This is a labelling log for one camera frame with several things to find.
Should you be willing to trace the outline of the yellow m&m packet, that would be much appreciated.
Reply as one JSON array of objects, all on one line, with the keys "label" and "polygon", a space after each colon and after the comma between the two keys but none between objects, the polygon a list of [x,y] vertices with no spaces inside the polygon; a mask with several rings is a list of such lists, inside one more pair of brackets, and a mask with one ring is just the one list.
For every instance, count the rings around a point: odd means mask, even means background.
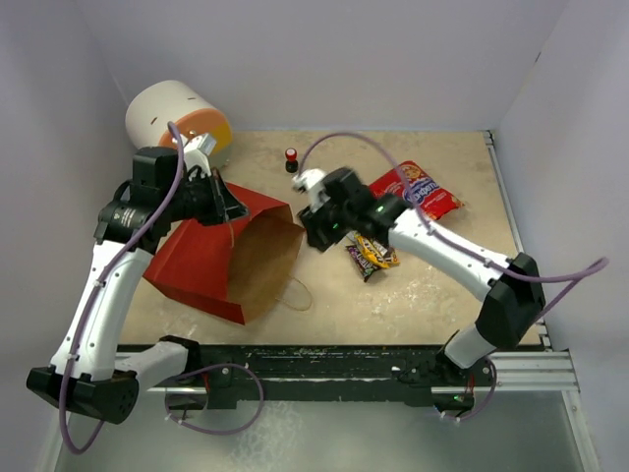
[{"label": "yellow m&m packet", "polygon": [[355,242],[362,256],[375,266],[389,269],[400,264],[397,254],[392,248],[387,248],[359,233],[355,234]]}]

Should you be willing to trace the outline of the red paper bag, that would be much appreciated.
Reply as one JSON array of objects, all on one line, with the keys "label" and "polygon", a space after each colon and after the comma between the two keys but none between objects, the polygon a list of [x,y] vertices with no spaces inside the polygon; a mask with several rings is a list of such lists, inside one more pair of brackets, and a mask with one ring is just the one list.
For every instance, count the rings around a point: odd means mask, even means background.
[{"label": "red paper bag", "polygon": [[287,203],[235,184],[228,189],[249,214],[217,226],[181,222],[144,279],[171,300],[246,325],[279,302],[305,230]]}]

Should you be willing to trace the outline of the red candy bag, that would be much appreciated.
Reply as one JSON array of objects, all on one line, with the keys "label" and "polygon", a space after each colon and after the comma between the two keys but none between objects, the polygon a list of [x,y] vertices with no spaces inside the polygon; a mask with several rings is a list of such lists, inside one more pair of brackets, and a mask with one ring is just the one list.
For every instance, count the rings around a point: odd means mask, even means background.
[{"label": "red candy bag", "polygon": [[377,198],[392,194],[411,204],[418,203],[424,214],[433,220],[439,220],[448,212],[464,205],[451,192],[437,184],[416,162],[406,160],[399,167],[409,182],[410,191],[404,187],[397,172],[390,170],[370,184],[370,189]]}]

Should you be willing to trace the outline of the purple m&m packet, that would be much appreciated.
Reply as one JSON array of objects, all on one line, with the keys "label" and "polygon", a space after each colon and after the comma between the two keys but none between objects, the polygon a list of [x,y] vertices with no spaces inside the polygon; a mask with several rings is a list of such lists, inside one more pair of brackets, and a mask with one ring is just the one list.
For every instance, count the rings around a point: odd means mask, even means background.
[{"label": "purple m&m packet", "polygon": [[365,258],[355,245],[348,245],[345,247],[345,250],[352,258],[352,261],[357,267],[363,282],[367,282],[376,272],[380,270],[380,267]]}]

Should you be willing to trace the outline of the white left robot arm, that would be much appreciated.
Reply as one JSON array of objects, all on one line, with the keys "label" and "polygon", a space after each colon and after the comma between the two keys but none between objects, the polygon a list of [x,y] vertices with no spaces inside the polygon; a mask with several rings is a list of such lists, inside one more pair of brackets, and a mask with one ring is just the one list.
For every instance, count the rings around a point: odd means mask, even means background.
[{"label": "white left robot arm", "polygon": [[119,337],[139,282],[171,225],[215,226],[246,216],[202,150],[144,147],[133,157],[131,179],[99,212],[91,268],[65,339],[48,366],[29,372],[30,391],[62,414],[120,424],[139,395],[172,378],[197,382],[200,345],[165,335],[126,361]]}]

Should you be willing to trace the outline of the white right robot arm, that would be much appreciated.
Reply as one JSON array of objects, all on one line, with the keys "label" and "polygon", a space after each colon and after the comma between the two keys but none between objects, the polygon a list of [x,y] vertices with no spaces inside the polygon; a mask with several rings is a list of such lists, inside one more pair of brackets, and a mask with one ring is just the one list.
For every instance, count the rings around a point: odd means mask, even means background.
[{"label": "white right robot arm", "polygon": [[306,170],[294,177],[293,188],[309,199],[298,216],[311,247],[324,252],[356,231],[421,259],[481,301],[477,319],[446,342],[437,360],[438,376],[447,384],[460,384],[495,350],[516,347],[545,305],[533,258],[520,253],[509,259],[424,222],[404,198],[375,197],[348,167]]}]

